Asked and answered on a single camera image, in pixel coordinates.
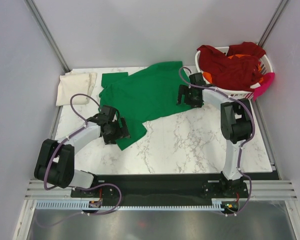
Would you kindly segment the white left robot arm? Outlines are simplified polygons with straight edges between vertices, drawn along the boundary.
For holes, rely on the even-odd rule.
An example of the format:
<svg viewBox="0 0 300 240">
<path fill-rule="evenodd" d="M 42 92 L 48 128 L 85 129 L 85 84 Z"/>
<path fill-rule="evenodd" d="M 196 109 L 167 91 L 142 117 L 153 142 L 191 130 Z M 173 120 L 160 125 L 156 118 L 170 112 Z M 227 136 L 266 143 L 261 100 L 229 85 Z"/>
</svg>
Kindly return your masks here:
<svg viewBox="0 0 300 240">
<path fill-rule="evenodd" d="M 45 190 L 56 187 L 82 189 L 89 197 L 96 196 L 100 185 L 92 173 L 75 169 L 75 155 L 90 142 L 102 138 L 106 145 L 130 137 L 126 119 L 98 113 L 70 135 L 59 140 L 46 139 L 42 145 L 34 170 L 34 177 L 43 181 Z"/>
</svg>

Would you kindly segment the cream folded t shirt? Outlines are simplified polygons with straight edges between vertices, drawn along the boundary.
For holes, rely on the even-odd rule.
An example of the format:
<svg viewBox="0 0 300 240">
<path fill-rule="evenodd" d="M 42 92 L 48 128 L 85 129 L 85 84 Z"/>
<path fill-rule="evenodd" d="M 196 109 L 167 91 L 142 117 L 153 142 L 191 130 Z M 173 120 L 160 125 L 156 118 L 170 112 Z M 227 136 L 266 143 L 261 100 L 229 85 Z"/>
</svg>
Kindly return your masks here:
<svg viewBox="0 0 300 240">
<path fill-rule="evenodd" d="M 97 80 L 96 72 L 73 73 L 69 72 L 59 76 L 57 107 L 70 105 L 70 99 L 75 94 L 92 95 Z"/>
</svg>

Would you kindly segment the aluminium corner post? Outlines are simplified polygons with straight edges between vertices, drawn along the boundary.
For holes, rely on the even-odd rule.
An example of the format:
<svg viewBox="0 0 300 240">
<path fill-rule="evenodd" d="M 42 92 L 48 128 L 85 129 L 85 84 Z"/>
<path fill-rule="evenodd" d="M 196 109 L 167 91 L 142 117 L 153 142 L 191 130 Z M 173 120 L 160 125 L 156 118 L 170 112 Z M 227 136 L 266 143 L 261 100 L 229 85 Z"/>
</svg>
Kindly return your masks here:
<svg viewBox="0 0 300 240">
<path fill-rule="evenodd" d="M 40 13 L 40 10 L 37 7 L 35 1 L 34 0 L 24 0 L 24 3 L 28 7 L 31 15 L 33 16 L 36 24 L 40 28 L 40 30 L 41 30 L 43 36 L 45 37 L 48 45 L 50 46 L 53 53 L 55 54 L 55 56 L 56 56 L 58 62 L 60 63 L 63 71 L 65 73 L 70 72 L 71 70 L 69 68 L 69 65 L 67 64 L 67 62 L 66 62 L 59 46 L 57 45 L 57 42 L 55 41 L 51 31 L 49 30 L 49 28 L 48 28 L 42 14 Z"/>
<path fill-rule="evenodd" d="M 285 9 L 287 8 L 287 6 L 289 5 L 290 0 L 281 0 L 278 4 L 278 6 L 276 7 L 270 21 L 268 22 L 265 30 L 263 31 L 259 41 L 258 41 L 258 45 L 260 47 L 264 47 L 267 40 L 269 39 L 272 31 L 274 30 L 275 26 L 277 25 L 279 19 L 281 18 L 281 16 L 283 15 Z"/>
</svg>

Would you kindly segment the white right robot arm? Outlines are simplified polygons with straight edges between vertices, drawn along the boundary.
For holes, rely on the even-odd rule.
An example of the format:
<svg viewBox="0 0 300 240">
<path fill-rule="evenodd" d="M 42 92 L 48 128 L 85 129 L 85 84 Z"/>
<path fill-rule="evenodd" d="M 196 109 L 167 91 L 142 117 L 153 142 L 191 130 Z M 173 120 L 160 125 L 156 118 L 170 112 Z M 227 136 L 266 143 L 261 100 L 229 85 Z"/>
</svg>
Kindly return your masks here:
<svg viewBox="0 0 300 240">
<path fill-rule="evenodd" d="M 219 191 L 225 197 L 232 196 L 237 191 L 234 181 L 242 177 L 243 145 L 253 138 L 256 130 L 250 101 L 229 97 L 216 88 L 200 89 L 180 85 L 177 104 L 181 103 L 192 108 L 200 108 L 208 103 L 220 111 L 220 129 L 226 139 L 226 157 L 221 174 L 226 180 L 219 184 Z"/>
</svg>

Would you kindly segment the dark red t shirt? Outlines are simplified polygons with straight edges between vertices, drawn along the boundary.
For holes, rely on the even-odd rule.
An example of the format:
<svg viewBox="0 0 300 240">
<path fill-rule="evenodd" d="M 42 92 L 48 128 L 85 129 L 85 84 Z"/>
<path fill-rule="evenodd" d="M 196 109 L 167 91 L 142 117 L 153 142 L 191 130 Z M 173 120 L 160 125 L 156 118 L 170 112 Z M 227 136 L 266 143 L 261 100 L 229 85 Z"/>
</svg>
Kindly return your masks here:
<svg viewBox="0 0 300 240">
<path fill-rule="evenodd" d="M 252 86 L 264 76 L 258 71 L 258 62 L 266 51 L 253 42 L 231 45 L 227 53 L 210 45 L 202 45 L 197 50 L 199 69 L 210 73 L 212 84 L 221 89 L 251 92 Z M 228 58 L 236 54 L 250 56 Z"/>
</svg>

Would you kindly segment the green t shirt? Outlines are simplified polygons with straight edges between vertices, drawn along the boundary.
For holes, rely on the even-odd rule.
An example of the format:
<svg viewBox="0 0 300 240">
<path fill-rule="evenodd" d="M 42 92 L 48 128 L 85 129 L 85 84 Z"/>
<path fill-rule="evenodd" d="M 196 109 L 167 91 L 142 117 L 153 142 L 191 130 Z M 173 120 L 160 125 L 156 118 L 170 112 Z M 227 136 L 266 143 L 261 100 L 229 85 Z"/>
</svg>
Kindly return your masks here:
<svg viewBox="0 0 300 240">
<path fill-rule="evenodd" d="M 100 105 L 118 109 L 130 134 L 129 138 L 117 140 L 121 150 L 146 135 L 145 122 L 190 110 L 189 105 L 177 104 L 179 86 L 182 79 L 187 79 L 182 66 L 182 61 L 166 61 L 133 74 L 102 74 Z"/>
</svg>

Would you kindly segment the aluminium frame rail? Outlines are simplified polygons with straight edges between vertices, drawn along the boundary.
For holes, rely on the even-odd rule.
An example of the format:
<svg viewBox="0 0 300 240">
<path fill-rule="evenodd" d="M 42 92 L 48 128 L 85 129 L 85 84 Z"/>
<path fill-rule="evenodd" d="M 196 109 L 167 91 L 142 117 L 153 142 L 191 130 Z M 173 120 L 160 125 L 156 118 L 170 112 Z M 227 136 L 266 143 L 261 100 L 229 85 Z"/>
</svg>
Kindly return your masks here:
<svg viewBox="0 0 300 240">
<path fill-rule="evenodd" d="M 70 187 L 45 190 L 39 180 L 31 180 L 25 194 L 26 200 L 70 200 Z M 253 180 L 251 197 L 252 201 L 292 201 L 297 199 L 294 187 L 288 180 Z"/>
</svg>

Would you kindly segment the pink t shirt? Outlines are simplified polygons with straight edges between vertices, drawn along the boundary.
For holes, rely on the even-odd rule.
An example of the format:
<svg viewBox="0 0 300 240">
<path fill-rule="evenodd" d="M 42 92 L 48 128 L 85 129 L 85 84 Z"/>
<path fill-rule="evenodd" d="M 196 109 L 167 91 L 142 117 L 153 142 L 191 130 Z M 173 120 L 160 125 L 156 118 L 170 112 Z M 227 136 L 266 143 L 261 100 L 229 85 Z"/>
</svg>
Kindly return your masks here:
<svg viewBox="0 0 300 240">
<path fill-rule="evenodd" d="M 263 81 L 260 83 L 260 86 L 254 89 L 253 101 L 256 101 L 258 97 L 262 96 L 272 85 L 275 80 L 275 73 L 268 72 L 262 77 L 262 79 Z"/>
</svg>

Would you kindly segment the white plastic laundry basket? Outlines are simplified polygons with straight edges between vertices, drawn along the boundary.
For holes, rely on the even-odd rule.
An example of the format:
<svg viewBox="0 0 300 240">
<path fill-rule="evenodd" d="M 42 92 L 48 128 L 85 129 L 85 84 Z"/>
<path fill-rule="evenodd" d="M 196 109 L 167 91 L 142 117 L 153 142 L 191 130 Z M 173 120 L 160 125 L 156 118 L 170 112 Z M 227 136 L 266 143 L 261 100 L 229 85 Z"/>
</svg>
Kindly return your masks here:
<svg viewBox="0 0 300 240">
<path fill-rule="evenodd" d="M 227 53 L 228 52 L 228 49 L 229 49 L 229 46 L 223 46 L 223 47 L 215 47 L 217 50 L 220 50 L 221 52 L 223 53 Z M 200 55 L 200 52 L 197 50 L 196 54 L 195 54 L 195 66 L 196 66 L 196 69 L 199 73 L 203 74 L 203 71 L 200 70 L 199 68 L 199 55 Z M 273 67 L 272 67 L 272 64 L 270 63 L 270 60 L 268 58 L 268 56 L 265 54 L 263 57 L 261 57 L 261 59 L 259 60 L 261 61 L 261 74 L 265 75 L 267 73 L 273 73 Z M 227 90 L 227 89 L 222 89 L 220 87 L 217 87 L 215 86 L 218 90 L 222 91 L 223 93 L 227 94 L 227 95 L 230 95 L 234 98 L 246 98 L 246 99 L 253 99 L 253 96 L 254 96 L 254 90 L 255 88 L 258 88 L 260 86 L 259 83 L 256 83 L 254 85 L 252 85 L 252 91 L 243 91 L 243 90 Z"/>
</svg>

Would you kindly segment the left aluminium corner post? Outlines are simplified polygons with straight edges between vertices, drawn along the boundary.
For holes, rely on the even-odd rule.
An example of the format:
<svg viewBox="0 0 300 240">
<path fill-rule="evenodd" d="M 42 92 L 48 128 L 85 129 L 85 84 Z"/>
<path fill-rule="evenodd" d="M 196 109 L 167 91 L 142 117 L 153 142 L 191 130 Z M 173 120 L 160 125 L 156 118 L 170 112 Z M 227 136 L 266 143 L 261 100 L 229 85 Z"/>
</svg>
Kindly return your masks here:
<svg viewBox="0 0 300 240">
<path fill-rule="evenodd" d="M 40 13 L 40 10 L 37 7 L 35 1 L 34 0 L 24 0 L 24 3 L 28 7 L 31 15 L 33 16 L 36 24 L 40 28 L 40 30 L 41 30 L 43 36 L 45 37 L 48 45 L 50 46 L 53 53 L 55 54 L 55 56 L 56 56 L 58 62 L 60 63 L 63 71 L 65 73 L 70 72 L 71 70 L 69 68 L 69 65 L 67 64 L 67 62 L 66 62 L 59 46 L 57 45 L 57 42 L 55 41 L 51 31 L 49 30 L 49 28 L 48 28 L 42 14 Z"/>
</svg>

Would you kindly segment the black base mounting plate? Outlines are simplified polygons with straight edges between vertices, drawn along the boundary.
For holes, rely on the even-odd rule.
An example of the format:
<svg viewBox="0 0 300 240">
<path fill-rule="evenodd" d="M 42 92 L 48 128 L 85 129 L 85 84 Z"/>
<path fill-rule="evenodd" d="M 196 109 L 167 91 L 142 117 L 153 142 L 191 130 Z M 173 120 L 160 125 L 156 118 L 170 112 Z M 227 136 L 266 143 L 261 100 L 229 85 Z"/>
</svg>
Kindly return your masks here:
<svg viewBox="0 0 300 240">
<path fill-rule="evenodd" d="M 241 177 L 226 182 L 220 173 L 95 175 L 86 191 L 72 190 L 73 198 L 102 198 L 108 205 L 206 204 L 212 199 L 245 199 L 248 187 Z"/>
</svg>

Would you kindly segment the right aluminium corner post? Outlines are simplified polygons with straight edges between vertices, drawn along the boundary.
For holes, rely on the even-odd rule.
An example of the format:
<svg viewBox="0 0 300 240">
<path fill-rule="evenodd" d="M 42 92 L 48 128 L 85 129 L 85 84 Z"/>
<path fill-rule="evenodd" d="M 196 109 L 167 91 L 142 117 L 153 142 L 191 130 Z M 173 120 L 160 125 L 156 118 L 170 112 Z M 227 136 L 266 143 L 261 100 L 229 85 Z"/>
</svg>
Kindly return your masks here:
<svg viewBox="0 0 300 240">
<path fill-rule="evenodd" d="M 259 41 L 258 41 L 258 45 L 260 47 L 264 47 L 267 40 L 269 39 L 272 31 L 274 30 L 275 26 L 277 25 L 279 19 L 281 18 L 281 16 L 283 15 L 285 9 L 287 8 L 287 6 L 289 5 L 290 0 L 281 0 L 278 4 L 278 6 L 276 7 L 270 21 L 268 22 L 265 30 L 263 31 Z"/>
</svg>

